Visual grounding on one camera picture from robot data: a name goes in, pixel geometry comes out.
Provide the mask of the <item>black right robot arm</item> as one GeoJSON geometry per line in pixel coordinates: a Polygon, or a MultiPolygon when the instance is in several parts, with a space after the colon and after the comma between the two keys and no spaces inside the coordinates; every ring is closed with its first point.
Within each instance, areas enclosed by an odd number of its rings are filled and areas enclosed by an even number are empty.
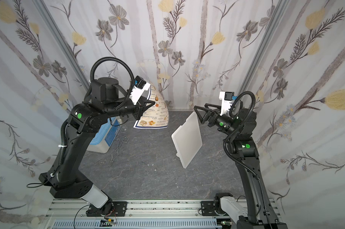
{"type": "Polygon", "coordinates": [[[194,106],[201,124],[226,135],[223,139],[225,154],[234,161],[244,188],[247,208],[244,209],[230,193],[217,193],[212,205],[201,203],[203,216],[212,212],[216,216],[229,216],[238,229],[286,229],[269,200],[263,182],[259,152],[252,138],[256,127],[256,97],[250,91],[235,96],[225,92],[222,105],[194,106]]]}

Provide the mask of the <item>aluminium mounting rail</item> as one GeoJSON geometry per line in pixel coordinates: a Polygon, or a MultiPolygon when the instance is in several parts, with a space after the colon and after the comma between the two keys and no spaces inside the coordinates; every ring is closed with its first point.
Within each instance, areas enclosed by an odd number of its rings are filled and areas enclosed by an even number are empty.
{"type": "MultiPolygon", "coordinates": [[[[213,210],[201,206],[202,199],[173,200],[125,200],[125,207],[117,208],[110,218],[114,219],[227,219],[227,215],[210,215],[213,210]]],[[[86,216],[89,204],[82,199],[55,199],[52,201],[45,219],[89,219],[86,216]]]]}

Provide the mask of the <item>blue lid storage box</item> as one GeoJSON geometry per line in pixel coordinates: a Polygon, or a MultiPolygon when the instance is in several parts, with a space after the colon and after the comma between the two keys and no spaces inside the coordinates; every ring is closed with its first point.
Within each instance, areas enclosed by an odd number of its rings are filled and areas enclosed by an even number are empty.
{"type": "Polygon", "coordinates": [[[103,124],[90,142],[87,151],[96,153],[107,153],[110,146],[114,142],[119,130],[120,124],[116,117],[111,118],[107,123],[103,124]]]}

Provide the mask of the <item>dim sum laminated menu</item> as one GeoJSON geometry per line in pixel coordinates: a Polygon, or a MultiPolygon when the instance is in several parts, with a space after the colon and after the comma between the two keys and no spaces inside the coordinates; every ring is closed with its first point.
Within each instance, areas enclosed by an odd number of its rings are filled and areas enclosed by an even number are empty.
{"type": "Polygon", "coordinates": [[[154,101],[155,105],[143,113],[140,120],[134,123],[136,129],[162,129],[167,128],[169,123],[169,111],[167,104],[160,92],[151,84],[148,100],[154,101]]]}

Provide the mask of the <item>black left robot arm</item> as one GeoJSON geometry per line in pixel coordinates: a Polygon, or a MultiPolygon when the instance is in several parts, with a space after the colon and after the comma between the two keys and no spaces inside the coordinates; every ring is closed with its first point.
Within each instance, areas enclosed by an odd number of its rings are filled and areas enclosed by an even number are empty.
{"type": "Polygon", "coordinates": [[[73,107],[60,128],[61,144],[55,162],[48,172],[40,174],[39,183],[27,184],[27,188],[49,186],[54,198],[83,199],[88,202],[88,217],[108,217],[115,213],[112,199],[80,172],[79,166],[102,125],[117,116],[132,115],[140,120],[144,112],[154,106],[154,101],[143,96],[149,89],[150,84],[134,76],[124,61],[116,57],[96,61],[83,102],[73,107]],[[114,78],[95,78],[96,69],[106,61],[116,62],[126,69],[130,77],[128,90],[114,78]]]}

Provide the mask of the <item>white acrylic menu rack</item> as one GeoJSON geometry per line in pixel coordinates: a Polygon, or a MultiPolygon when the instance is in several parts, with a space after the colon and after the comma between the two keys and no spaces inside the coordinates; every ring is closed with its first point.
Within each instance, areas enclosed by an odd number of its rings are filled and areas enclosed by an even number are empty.
{"type": "Polygon", "coordinates": [[[186,169],[203,146],[196,112],[192,112],[171,137],[177,151],[176,156],[180,159],[182,167],[186,169]]]}

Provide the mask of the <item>metal scissors forceps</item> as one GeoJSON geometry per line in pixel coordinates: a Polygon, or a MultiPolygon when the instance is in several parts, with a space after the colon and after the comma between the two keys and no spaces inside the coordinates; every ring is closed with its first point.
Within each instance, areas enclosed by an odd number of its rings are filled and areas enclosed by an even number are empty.
{"type": "Polygon", "coordinates": [[[115,159],[119,156],[119,154],[120,154],[119,151],[120,151],[120,148],[122,147],[122,145],[129,142],[129,138],[126,136],[124,136],[124,137],[117,136],[115,140],[117,141],[117,146],[111,154],[111,160],[110,160],[110,165],[109,165],[110,167],[112,167],[115,159]]]}

